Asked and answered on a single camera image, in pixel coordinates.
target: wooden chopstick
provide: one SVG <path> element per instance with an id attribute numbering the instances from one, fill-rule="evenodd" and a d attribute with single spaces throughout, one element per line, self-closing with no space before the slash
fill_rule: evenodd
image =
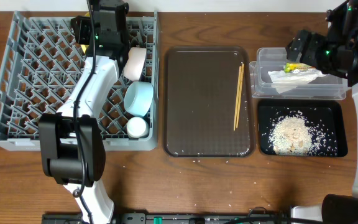
<path id="1" fill-rule="evenodd" d="M 239 99 L 239 90 L 240 90 L 240 78 L 241 78 L 241 66 L 239 67 L 239 78 L 237 80 L 237 93 L 236 93 L 236 108 L 234 110 L 234 124 L 233 124 L 233 131 L 236 130 L 236 123 L 237 123 L 237 113 L 238 113 L 238 99 Z"/>
<path id="2" fill-rule="evenodd" d="M 244 64 L 241 66 L 241 77 L 240 77 L 240 92 L 239 92 L 239 102 L 237 109 L 237 120 L 236 120 L 236 128 L 239 127 L 239 118 L 240 118 L 240 108 L 241 108 L 241 95 L 242 95 L 242 80 L 244 78 Z"/>

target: white cup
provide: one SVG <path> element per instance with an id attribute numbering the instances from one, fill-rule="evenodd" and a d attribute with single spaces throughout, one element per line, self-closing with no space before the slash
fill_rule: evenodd
<path id="1" fill-rule="evenodd" d="M 149 124 L 142 118 L 131 118 L 127 123 L 127 134 L 130 138 L 141 138 L 149 135 Z"/>
<path id="2" fill-rule="evenodd" d="M 124 67 L 124 76 L 130 81 L 139 81 L 142 75 L 143 65 L 147 49 L 133 47 L 129 50 L 128 61 Z"/>
<path id="3" fill-rule="evenodd" d="M 153 85 L 147 82 L 132 83 L 124 98 L 125 110 L 137 117 L 144 117 L 153 101 Z"/>

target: yellow object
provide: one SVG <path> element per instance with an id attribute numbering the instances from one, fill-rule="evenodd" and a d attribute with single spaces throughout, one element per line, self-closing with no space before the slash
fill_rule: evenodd
<path id="1" fill-rule="evenodd" d="M 244 64 L 239 67 L 239 78 L 237 81 L 237 94 L 236 94 L 236 108 L 234 110 L 234 125 L 233 131 L 236 130 L 239 126 L 239 115 L 240 115 L 240 105 L 241 105 L 241 92 L 242 92 L 242 78 L 244 76 Z"/>
<path id="2" fill-rule="evenodd" d="M 86 16 L 86 17 L 89 17 L 90 14 L 87 12 L 87 13 L 85 14 L 85 16 Z M 85 54 L 85 51 L 86 51 L 86 49 L 88 48 L 88 46 L 89 46 L 89 45 L 81 45 L 81 48 L 82 48 L 82 51 L 84 52 L 84 54 Z"/>
<path id="3" fill-rule="evenodd" d="M 240 92 L 239 92 L 239 105 L 237 109 L 237 121 L 236 121 L 236 128 L 239 127 L 239 118 L 240 118 L 240 108 L 241 108 L 241 93 L 242 93 L 242 80 L 244 78 L 244 64 L 241 66 L 241 77 L 240 77 Z"/>
<path id="4" fill-rule="evenodd" d="M 299 70 L 300 72 L 303 72 L 307 69 L 311 69 L 311 68 L 314 68 L 310 65 L 307 65 L 307 64 L 303 64 L 303 63 L 287 63 L 285 66 L 284 66 L 284 72 L 285 73 L 290 73 L 294 70 Z"/>

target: wood grain surface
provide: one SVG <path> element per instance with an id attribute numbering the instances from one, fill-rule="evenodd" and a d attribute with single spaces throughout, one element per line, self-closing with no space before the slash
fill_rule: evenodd
<path id="1" fill-rule="evenodd" d="M 75 16 L 78 13 L 25 13 Z M 161 56 L 174 46 L 238 45 L 255 60 L 261 47 L 283 47 L 299 29 L 325 33 L 324 14 L 160 13 Z M 12 19 L 0 12 L 0 65 Z M 163 57 L 158 146 L 149 152 L 107 152 L 103 182 L 116 210 L 150 213 L 247 213 L 315 205 L 327 194 L 350 195 L 356 173 L 357 126 L 351 93 L 340 101 L 349 153 L 343 158 L 266 156 L 177 159 L 162 149 Z M 256 117 L 257 100 L 253 101 Z M 42 172 L 40 152 L 0 148 L 0 223 L 40 223 L 48 213 L 79 212 L 72 196 Z"/>

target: green indicator light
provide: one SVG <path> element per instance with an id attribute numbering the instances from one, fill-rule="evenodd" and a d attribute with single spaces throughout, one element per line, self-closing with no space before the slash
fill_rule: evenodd
<path id="1" fill-rule="evenodd" d="M 240 218 L 235 218 L 234 220 L 239 220 Z M 238 224 L 242 224 L 242 223 L 238 223 Z"/>
<path id="2" fill-rule="evenodd" d="M 161 217 L 154 217 L 154 224 L 162 224 L 162 218 Z"/>

